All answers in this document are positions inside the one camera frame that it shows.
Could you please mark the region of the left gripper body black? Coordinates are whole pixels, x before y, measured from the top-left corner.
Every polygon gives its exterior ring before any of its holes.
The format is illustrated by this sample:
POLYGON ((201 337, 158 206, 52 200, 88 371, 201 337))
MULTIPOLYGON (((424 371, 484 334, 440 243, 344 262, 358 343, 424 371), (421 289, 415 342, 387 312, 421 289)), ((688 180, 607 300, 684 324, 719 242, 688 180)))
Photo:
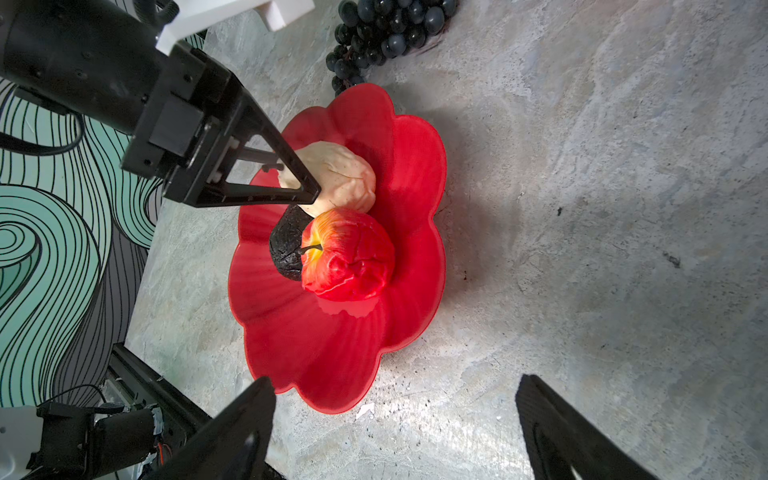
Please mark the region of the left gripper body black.
POLYGON ((1 75, 24 98, 98 120, 131 140, 125 171, 168 186, 223 186, 252 136, 236 76, 108 1, 4 1, 1 75))

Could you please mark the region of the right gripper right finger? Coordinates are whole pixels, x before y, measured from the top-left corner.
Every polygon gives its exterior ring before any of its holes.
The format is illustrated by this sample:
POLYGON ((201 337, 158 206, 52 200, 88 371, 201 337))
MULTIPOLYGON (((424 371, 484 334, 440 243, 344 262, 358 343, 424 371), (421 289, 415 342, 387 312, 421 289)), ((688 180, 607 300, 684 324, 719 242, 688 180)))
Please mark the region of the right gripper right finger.
POLYGON ((536 480, 655 477, 540 377, 524 374, 515 402, 536 480))

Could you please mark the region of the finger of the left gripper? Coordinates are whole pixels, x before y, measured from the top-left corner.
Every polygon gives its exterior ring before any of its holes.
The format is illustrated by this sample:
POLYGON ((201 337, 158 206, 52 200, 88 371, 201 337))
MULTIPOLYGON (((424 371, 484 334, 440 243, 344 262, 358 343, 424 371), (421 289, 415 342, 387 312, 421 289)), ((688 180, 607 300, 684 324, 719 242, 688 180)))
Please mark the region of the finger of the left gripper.
POLYGON ((317 199, 318 181, 238 80, 198 86, 192 105, 203 117, 185 158, 165 177, 167 200, 212 208, 317 199))

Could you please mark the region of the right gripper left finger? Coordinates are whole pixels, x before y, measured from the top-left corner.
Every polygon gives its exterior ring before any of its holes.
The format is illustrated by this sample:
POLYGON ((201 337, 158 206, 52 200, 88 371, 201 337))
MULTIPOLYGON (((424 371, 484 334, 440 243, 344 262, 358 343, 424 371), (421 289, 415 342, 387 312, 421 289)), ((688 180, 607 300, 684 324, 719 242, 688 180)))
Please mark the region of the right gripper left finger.
POLYGON ((143 389, 197 431, 150 479, 265 479, 266 454, 276 408, 267 377, 255 380, 218 416, 203 423, 203 412, 160 376, 145 376, 143 389))

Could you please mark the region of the dark avocado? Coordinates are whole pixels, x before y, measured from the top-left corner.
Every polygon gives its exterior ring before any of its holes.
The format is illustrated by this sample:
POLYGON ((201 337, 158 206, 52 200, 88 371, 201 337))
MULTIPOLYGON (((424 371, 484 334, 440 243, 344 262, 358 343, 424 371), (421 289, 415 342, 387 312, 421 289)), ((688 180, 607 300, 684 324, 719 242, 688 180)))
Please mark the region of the dark avocado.
POLYGON ((274 266, 285 278, 300 281, 302 276, 301 243, 305 228, 313 218, 300 206, 289 206, 273 228, 269 250, 274 266))

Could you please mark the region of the red flower-shaped bowl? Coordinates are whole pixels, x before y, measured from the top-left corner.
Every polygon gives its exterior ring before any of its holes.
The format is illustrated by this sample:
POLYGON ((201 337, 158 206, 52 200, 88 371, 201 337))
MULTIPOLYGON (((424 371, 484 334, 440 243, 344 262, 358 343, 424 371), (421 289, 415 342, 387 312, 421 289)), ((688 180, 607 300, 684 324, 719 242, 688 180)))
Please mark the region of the red flower-shaped bowl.
POLYGON ((372 216, 396 250, 394 276, 379 297, 326 302, 280 275, 271 259, 269 237, 284 207, 239 211, 228 294, 250 372, 269 378, 277 393, 295 390, 313 409, 339 414, 370 390, 382 356, 415 342, 438 310, 446 255, 434 217, 446 152, 430 123, 397 114, 388 93, 371 83, 300 112, 283 135, 295 148, 338 143, 369 162, 377 177, 372 216))

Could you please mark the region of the red apple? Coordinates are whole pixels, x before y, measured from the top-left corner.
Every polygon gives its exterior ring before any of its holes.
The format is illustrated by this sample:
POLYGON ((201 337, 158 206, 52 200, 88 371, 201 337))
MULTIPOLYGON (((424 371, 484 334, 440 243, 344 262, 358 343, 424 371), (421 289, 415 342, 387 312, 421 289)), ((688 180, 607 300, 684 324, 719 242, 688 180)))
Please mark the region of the red apple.
POLYGON ((349 208, 326 211, 301 238, 303 288, 332 302, 379 296, 395 270, 395 247, 372 216, 349 208))

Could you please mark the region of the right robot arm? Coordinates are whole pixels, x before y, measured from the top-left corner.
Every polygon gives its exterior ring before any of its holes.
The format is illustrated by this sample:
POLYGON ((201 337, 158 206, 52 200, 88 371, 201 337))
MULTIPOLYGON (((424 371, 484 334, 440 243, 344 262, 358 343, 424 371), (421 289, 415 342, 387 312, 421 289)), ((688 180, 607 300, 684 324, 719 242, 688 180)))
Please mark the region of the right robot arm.
MULTIPOLYGON (((537 479, 650 479, 540 377, 524 375, 515 402, 537 479)), ((276 393, 255 381, 151 471, 152 479, 260 479, 276 393)), ((151 409, 81 408, 57 402, 1 411, 4 479, 97 479, 159 453, 151 409)))

